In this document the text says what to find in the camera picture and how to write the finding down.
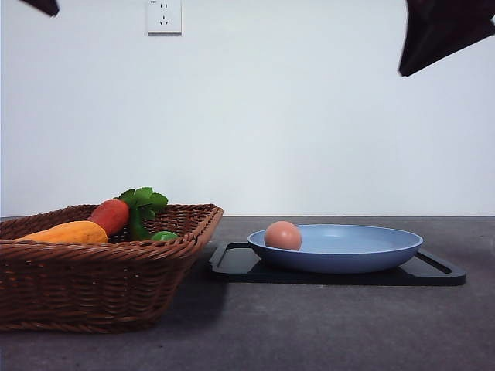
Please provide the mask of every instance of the black tray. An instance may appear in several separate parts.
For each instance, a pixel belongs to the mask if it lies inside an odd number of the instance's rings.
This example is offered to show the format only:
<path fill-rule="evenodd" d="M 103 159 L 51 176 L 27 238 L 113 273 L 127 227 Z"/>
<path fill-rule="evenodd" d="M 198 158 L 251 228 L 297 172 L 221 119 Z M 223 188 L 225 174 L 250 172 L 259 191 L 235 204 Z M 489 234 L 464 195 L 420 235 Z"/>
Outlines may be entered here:
<path fill-rule="evenodd" d="M 360 284 L 382 286 L 458 286 L 466 272 L 420 249 L 399 267 L 365 274 L 320 274 L 288 270 L 265 263 L 248 243 L 218 247 L 210 258 L 214 277 L 228 282 L 273 284 Z"/>

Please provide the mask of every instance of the table surface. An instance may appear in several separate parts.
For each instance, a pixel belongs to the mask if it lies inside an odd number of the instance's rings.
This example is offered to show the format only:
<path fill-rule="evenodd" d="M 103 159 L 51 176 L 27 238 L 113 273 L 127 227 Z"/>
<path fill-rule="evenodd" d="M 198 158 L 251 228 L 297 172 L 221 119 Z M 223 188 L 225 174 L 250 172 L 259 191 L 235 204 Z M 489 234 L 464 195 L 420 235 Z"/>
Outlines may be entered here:
<path fill-rule="evenodd" d="M 467 272 L 454 287 L 224 283 L 217 247 L 276 220 L 409 230 Z M 0 370 L 495 369 L 495 217 L 225 216 L 148 330 L 0 333 Z"/>

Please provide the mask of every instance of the plate rim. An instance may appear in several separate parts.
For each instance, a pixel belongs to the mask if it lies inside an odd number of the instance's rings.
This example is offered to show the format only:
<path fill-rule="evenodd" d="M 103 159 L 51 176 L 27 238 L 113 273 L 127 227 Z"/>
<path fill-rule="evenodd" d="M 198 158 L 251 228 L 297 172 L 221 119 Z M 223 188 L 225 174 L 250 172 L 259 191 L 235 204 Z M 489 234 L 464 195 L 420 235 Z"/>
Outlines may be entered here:
<path fill-rule="evenodd" d="M 286 253 L 289 253 L 289 254 L 314 254 L 314 255 L 365 255 L 365 254 L 394 253 L 394 252 L 398 252 L 398 251 L 410 250 L 410 249 L 413 249 L 413 248 L 416 248 L 416 247 L 420 247 L 423 244 L 423 242 L 424 242 L 423 237 L 419 236 L 417 233 L 413 233 L 413 232 L 410 232 L 408 230 L 399 230 L 398 228 L 390 228 L 390 227 L 386 227 L 386 226 L 367 226 L 367 225 L 360 225 L 360 224 L 335 224 L 335 223 L 295 224 L 295 226 L 298 227 L 298 228 L 300 226 L 352 226 L 352 227 L 366 227 L 366 228 L 379 229 L 379 230 L 393 230 L 393 231 L 396 231 L 396 232 L 411 234 L 411 235 L 413 235 L 413 236 L 415 236 L 415 237 L 418 238 L 418 242 L 417 243 L 413 243 L 411 245 L 407 245 L 406 247 L 401 247 L 399 249 L 394 249 L 394 250 L 382 250 L 382 251 L 375 250 L 375 251 L 353 252 L 353 253 L 338 253 L 338 252 L 335 252 L 335 253 L 323 253 L 323 252 L 316 252 L 316 251 L 300 251 L 300 250 L 281 249 L 281 248 L 278 248 L 278 247 L 270 247 L 270 246 L 265 246 L 265 245 L 262 246 L 262 245 L 259 245 L 259 244 L 257 244 L 257 243 L 255 243 L 255 242 L 252 241 L 252 237 L 255 234 L 266 232 L 266 229 L 264 229 L 264 230 L 258 230 L 256 232 L 251 233 L 247 237 L 247 241 L 248 241 L 248 243 L 250 243 L 250 244 L 252 244 L 252 245 L 254 245 L 256 247 L 260 247 L 261 249 L 267 249 L 267 250 L 273 250 L 273 251 L 283 251 L 283 252 L 286 252 Z"/>

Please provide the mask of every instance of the red carrot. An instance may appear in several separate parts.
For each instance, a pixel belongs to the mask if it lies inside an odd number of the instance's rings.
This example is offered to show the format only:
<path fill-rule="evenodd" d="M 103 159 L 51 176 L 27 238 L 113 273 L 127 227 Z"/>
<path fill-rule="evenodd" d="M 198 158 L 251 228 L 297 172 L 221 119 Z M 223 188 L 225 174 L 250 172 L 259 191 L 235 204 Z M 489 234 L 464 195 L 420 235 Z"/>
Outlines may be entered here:
<path fill-rule="evenodd" d="M 107 236 L 111 236 L 127 225 L 129 206 L 120 199 L 109 199 L 102 202 L 87 219 L 103 228 Z"/>

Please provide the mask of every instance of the blue plate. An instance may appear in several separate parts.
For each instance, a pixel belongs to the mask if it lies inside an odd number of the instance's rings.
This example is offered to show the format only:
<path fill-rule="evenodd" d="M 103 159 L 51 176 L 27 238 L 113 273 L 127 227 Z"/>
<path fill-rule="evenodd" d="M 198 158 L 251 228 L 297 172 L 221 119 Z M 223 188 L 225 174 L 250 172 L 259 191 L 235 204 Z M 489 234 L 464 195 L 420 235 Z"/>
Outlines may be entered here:
<path fill-rule="evenodd" d="M 265 245 L 265 231 L 247 241 L 265 261 L 298 271 L 354 274 L 383 271 L 411 259 L 423 243 L 417 234 L 379 226 L 309 224 L 297 226 L 302 235 L 299 250 Z"/>

